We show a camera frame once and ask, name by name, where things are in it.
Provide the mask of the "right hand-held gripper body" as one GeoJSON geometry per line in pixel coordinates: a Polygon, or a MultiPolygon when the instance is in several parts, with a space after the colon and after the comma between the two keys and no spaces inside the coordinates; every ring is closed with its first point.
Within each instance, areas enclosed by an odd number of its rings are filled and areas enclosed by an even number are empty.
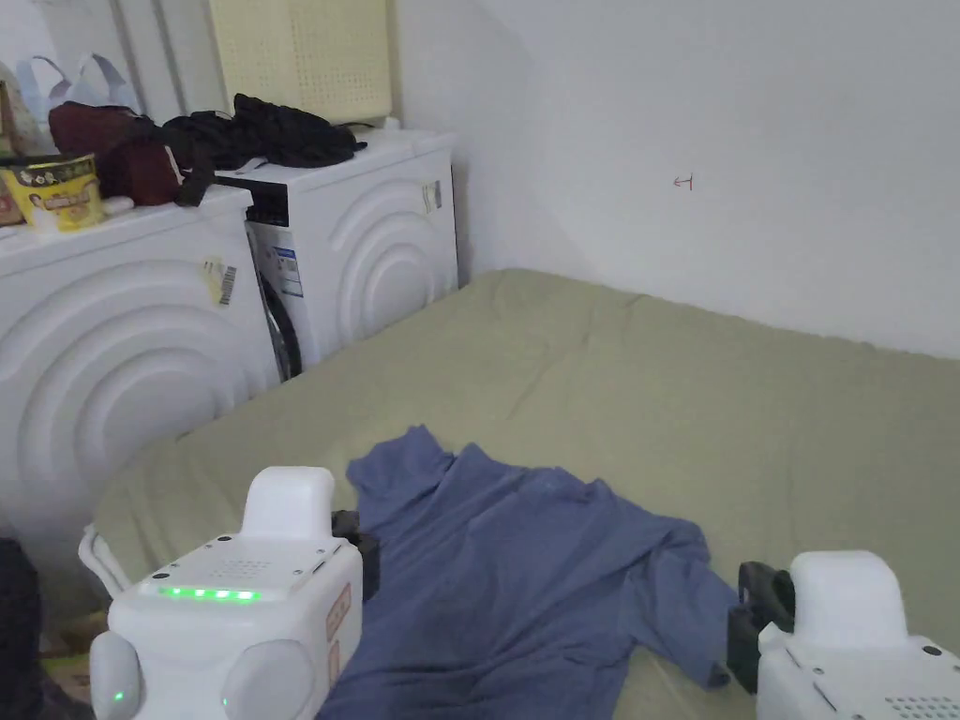
{"type": "Polygon", "coordinates": [[[745,562],[727,668],[759,719],[955,719],[959,658],[912,636],[878,555],[817,551],[786,570],[745,562]]]}

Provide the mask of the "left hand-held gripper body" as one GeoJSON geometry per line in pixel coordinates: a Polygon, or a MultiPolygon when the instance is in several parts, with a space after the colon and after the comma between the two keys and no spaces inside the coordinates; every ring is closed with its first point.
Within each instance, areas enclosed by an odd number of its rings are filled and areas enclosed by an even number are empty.
{"type": "Polygon", "coordinates": [[[98,719],[312,719],[351,661],[379,547],[323,468],[270,467],[241,527],[117,594],[89,653],[98,719]]]}

